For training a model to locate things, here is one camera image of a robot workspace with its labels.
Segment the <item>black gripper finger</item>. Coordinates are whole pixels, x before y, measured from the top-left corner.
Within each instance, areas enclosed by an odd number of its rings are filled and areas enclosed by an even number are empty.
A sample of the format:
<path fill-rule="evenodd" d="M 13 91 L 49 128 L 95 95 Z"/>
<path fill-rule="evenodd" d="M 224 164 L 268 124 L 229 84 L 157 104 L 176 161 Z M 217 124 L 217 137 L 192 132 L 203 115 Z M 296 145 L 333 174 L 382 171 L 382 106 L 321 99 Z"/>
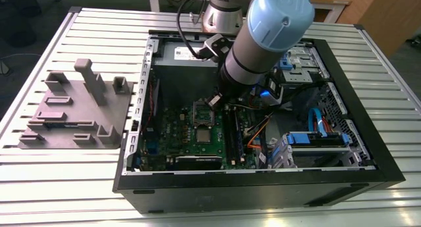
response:
<path fill-rule="evenodd" d="M 220 106 L 224 105 L 224 103 L 225 97 L 220 93 L 213 94 L 205 99 L 205 104 L 208 105 L 212 111 L 216 111 L 220 108 Z"/>

